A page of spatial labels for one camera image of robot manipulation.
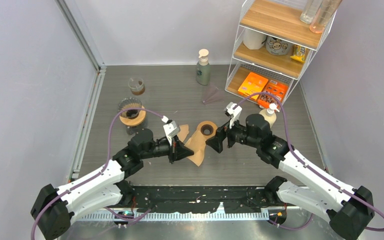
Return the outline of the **yellow snack bag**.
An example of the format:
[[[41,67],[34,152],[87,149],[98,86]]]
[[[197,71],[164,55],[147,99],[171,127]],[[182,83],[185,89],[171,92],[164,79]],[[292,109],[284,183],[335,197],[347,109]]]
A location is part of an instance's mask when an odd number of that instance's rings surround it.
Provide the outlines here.
[[[308,48],[296,44],[293,48],[290,58],[296,62],[304,64],[307,60],[308,53]]]

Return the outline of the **small glass with wood band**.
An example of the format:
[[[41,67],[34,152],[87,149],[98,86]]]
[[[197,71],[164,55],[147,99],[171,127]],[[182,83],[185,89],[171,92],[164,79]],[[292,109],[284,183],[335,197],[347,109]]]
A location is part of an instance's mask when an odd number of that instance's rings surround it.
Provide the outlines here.
[[[141,77],[131,77],[128,80],[128,87],[135,96],[142,95],[146,90],[144,80]]]

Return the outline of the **small wooden ring holder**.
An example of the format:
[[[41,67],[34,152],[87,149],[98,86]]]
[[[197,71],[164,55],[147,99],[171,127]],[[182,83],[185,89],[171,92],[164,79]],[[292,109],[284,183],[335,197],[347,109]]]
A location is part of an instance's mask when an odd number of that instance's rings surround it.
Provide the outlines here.
[[[212,121],[202,121],[198,124],[196,130],[201,133],[205,139],[209,139],[215,136],[217,125]]]

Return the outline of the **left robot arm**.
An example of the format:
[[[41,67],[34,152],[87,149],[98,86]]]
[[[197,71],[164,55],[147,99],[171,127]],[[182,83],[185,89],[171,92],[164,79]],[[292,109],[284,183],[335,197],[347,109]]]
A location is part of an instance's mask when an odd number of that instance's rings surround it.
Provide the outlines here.
[[[167,137],[154,140],[150,129],[142,129],[108,164],[71,183],[42,187],[30,214],[46,240],[57,239],[77,220],[101,208],[128,207],[134,193],[126,179],[143,168],[144,159],[167,156],[173,163],[192,155],[194,151],[178,136],[171,141]]]

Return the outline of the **orange box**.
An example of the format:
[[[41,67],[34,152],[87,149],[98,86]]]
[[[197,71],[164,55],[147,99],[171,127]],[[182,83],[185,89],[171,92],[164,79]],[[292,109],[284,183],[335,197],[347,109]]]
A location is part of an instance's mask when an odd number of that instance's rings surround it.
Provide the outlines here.
[[[268,82],[268,78],[250,72],[238,88],[237,92],[243,96],[250,96],[254,93],[262,92]]]

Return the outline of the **large wooden ring holder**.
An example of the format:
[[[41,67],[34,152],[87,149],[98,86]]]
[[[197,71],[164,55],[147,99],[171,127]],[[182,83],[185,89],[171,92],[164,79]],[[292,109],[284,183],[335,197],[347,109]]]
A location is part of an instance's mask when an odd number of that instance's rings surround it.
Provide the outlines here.
[[[128,127],[136,127],[145,122],[146,116],[147,114],[146,114],[145,108],[142,107],[142,110],[137,111],[136,117],[128,118],[127,116],[123,117],[122,115],[120,115],[119,119],[124,125]]]

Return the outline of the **green pump bottle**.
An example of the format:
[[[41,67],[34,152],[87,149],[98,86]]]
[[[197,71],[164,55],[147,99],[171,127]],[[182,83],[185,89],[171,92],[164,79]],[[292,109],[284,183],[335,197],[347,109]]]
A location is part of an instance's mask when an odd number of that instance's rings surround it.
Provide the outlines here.
[[[209,51],[205,48],[198,51],[198,62],[196,64],[196,81],[207,86],[211,78],[211,66],[209,64]]]

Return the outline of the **glass carafe server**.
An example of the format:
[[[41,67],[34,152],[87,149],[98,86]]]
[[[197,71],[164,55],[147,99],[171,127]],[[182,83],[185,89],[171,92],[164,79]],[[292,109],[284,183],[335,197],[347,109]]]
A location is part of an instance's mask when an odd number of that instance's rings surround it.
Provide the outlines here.
[[[139,123],[136,126],[126,126],[126,133],[128,135],[134,135],[137,132],[141,131],[142,129],[146,129],[148,126],[148,121],[144,120],[143,122]]]

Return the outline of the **orange snack packet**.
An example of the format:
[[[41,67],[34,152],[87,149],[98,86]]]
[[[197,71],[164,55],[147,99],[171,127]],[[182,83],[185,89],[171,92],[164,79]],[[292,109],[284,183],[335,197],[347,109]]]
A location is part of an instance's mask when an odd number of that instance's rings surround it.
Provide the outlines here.
[[[288,88],[289,86],[281,81],[269,80],[263,91],[275,96],[280,102],[283,102]],[[258,97],[257,103],[261,108],[266,109],[270,104],[277,104],[277,101],[270,95],[262,94]]]

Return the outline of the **aluminium frame rail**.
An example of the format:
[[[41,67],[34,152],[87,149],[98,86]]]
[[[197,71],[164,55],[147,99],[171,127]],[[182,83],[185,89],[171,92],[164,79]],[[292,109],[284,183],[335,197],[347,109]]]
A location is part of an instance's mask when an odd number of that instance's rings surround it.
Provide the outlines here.
[[[98,50],[77,2],[75,0],[57,0],[56,3],[67,20],[80,47],[94,68],[93,82],[86,98],[86,105],[81,117],[72,165],[67,175],[67,181],[71,182],[72,180],[77,179],[80,174],[107,66]]]

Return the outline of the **cream pump bottle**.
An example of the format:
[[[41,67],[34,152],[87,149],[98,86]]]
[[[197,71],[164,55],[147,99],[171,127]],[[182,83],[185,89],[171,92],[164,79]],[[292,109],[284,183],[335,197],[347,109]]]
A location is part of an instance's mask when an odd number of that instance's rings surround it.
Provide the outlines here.
[[[276,103],[270,103],[268,108],[262,109],[259,114],[264,117],[268,122],[269,127],[272,128],[274,123],[277,120],[277,113],[279,112],[278,106]]]

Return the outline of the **clear glass bottle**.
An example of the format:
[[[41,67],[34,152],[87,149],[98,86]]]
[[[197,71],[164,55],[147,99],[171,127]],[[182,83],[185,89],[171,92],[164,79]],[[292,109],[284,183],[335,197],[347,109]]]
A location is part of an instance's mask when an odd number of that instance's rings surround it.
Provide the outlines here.
[[[307,0],[299,19],[306,24],[311,24],[322,2],[323,0]]]

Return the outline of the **pink glass dripper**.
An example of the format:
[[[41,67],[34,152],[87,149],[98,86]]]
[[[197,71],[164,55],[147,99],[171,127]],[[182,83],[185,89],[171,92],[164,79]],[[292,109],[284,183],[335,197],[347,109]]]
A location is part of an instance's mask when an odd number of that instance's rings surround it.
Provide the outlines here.
[[[217,87],[215,84],[210,83],[204,89],[201,96],[201,102],[204,105],[219,102],[224,99],[225,90]]]

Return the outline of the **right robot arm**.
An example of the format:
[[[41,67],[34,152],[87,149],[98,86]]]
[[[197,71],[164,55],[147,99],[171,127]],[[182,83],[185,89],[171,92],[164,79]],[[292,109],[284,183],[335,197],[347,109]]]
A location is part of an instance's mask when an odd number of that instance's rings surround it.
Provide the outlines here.
[[[239,143],[256,149],[265,163],[272,165],[306,185],[302,188],[284,177],[276,176],[266,184],[265,198],[271,205],[281,202],[305,209],[329,223],[345,240],[356,240],[374,218],[375,212],[359,202],[373,204],[373,194],[365,186],[355,188],[346,184],[306,159],[286,140],[274,135],[270,124],[258,114],[246,117],[245,125],[238,120],[217,128],[206,144],[216,152],[223,151],[223,141],[231,148]]]

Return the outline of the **dark ribbed glass dripper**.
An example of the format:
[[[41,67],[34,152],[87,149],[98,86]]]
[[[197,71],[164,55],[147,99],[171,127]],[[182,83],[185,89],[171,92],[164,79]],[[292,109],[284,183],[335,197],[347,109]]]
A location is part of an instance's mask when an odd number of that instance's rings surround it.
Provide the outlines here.
[[[122,112],[121,118],[135,119],[139,115],[139,108],[143,106],[140,99],[135,97],[127,97],[118,103],[117,111]]]

